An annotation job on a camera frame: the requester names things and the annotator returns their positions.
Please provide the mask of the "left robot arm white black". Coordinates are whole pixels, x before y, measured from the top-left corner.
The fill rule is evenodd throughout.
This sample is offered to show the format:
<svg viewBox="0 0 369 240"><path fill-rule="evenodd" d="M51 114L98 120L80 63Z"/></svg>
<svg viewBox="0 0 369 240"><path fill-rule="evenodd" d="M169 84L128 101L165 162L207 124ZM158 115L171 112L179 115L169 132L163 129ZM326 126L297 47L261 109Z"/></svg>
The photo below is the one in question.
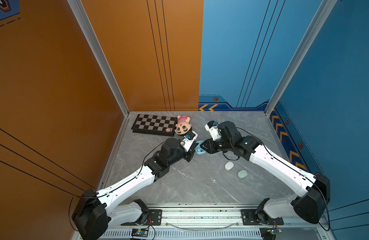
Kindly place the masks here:
<svg viewBox="0 0 369 240"><path fill-rule="evenodd" d="M107 188L87 190L81 196L71 219L84 240L97 240L108 227L125 223L143 224L148 207L142 200L134 200L120 211L115 208L131 195L151 185L169 172L180 160L190 162L196 152L195 140L168 138L152 150L134 173Z"/></svg>

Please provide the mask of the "mint green earbud case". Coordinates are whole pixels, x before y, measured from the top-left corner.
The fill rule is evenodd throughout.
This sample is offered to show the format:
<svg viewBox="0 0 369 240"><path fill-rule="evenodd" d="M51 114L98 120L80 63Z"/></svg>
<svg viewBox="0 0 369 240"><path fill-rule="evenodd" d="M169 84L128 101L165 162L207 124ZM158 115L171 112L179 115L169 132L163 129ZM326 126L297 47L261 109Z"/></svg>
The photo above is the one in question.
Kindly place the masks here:
<svg viewBox="0 0 369 240"><path fill-rule="evenodd" d="M239 172L238 172L238 178L239 179L244 179L245 177L247 177L248 176L248 172L246 171L246 170L240 170Z"/></svg>

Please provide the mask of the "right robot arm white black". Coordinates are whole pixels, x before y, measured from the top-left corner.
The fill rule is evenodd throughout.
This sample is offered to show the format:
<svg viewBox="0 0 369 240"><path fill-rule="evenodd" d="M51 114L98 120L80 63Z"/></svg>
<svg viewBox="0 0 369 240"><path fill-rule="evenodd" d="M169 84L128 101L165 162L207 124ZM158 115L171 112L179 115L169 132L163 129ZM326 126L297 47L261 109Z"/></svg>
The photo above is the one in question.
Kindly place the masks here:
<svg viewBox="0 0 369 240"><path fill-rule="evenodd" d="M204 151L209 154L232 152L265 169L293 191L288 197L262 200L255 212L256 222L268 225L283 217L299 217L310 224L319 224L321 217L328 213L331 199L328 177L294 166L251 134L242 137L239 128L230 121L221 124L210 121L205 129L211 138L202 143Z"/></svg>

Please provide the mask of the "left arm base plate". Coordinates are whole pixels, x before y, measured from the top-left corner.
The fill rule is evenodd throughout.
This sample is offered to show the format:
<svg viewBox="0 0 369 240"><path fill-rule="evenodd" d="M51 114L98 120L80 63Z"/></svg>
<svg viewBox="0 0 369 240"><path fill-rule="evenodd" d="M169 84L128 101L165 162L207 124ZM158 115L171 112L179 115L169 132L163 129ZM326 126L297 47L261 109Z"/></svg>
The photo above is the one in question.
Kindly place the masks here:
<svg viewBox="0 0 369 240"><path fill-rule="evenodd" d="M141 218L133 223L124 223L122 226L160 226L162 220L162 210L152 209L147 214L142 214Z"/></svg>

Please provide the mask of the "blue earbud case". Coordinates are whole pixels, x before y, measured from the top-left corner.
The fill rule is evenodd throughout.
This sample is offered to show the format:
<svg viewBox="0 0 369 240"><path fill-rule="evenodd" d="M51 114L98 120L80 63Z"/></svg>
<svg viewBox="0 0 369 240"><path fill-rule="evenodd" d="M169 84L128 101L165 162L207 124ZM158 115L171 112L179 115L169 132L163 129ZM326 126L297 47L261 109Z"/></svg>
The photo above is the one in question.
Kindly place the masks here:
<svg viewBox="0 0 369 240"><path fill-rule="evenodd" d="M206 151L204 149L202 149L201 145L204 143L204 141L197 141L197 146L195 148L196 154L197 155L203 155L206 153Z"/></svg>

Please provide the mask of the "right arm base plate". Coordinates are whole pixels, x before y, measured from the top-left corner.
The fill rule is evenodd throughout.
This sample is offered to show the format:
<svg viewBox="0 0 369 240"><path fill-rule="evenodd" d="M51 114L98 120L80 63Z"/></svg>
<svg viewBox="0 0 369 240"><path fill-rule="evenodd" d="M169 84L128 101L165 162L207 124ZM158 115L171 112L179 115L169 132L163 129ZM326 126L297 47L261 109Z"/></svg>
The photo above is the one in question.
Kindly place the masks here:
<svg viewBox="0 0 369 240"><path fill-rule="evenodd" d="M269 217L265 217L264 219L261 219L260 216L257 215L257 211L254 209L242 209L240 210L240 213L244 226L272 226L273 224L277 226L284 225L283 218L271 219Z"/></svg>

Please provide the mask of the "white earbud case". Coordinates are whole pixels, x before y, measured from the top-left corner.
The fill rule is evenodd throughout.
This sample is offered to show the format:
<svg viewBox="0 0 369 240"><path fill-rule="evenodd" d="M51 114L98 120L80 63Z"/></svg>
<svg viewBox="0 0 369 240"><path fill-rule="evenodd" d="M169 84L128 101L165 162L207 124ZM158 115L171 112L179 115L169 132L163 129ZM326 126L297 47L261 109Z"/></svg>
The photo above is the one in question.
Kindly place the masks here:
<svg viewBox="0 0 369 240"><path fill-rule="evenodd" d="M225 170L226 171L230 171L233 167L234 167L234 163L233 162L227 162L225 164Z"/></svg>

